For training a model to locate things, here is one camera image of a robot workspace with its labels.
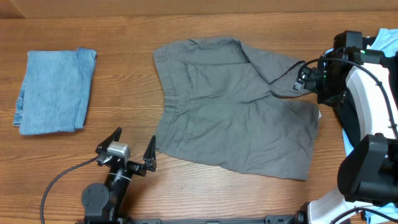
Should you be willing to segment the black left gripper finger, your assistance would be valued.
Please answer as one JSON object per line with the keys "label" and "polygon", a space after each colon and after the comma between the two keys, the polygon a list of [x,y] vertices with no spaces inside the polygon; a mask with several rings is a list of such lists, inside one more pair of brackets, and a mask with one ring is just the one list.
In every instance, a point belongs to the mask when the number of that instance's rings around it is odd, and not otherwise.
{"label": "black left gripper finger", "polygon": [[107,151],[107,148],[113,141],[116,142],[119,141],[121,133],[122,133],[122,127],[118,127],[109,137],[107,137],[103,142],[101,142],[97,146],[95,153],[101,154],[103,151]]}
{"label": "black left gripper finger", "polygon": [[156,164],[156,155],[155,155],[155,145],[156,145],[156,137],[152,136],[149,145],[144,153],[143,161],[145,165],[155,165]]}

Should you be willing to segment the grey shorts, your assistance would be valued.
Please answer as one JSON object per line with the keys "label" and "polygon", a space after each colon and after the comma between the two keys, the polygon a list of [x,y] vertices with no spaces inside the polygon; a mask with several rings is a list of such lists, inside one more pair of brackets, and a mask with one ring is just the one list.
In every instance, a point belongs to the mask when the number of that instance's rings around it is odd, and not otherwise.
{"label": "grey shorts", "polygon": [[320,118],[293,89],[300,59],[231,37],[153,53],[164,91],[156,148],[242,174],[307,180]]}

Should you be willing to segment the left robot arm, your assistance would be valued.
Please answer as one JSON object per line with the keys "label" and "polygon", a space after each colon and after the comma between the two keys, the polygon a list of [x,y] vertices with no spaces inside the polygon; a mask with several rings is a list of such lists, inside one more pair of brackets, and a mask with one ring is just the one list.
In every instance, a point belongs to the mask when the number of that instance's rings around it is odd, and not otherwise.
{"label": "left robot arm", "polygon": [[103,183],[90,184],[81,195],[85,223],[132,223],[131,218],[121,213],[132,176],[144,177],[148,171],[156,170],[156,137],[152,136],[143,162],[138,163],[130,160],[129,146],[119,142],[121,133],[122,128],[118,127],[96,148],[98,156],[95,161],[99,166],[109,167],[109,172]]}

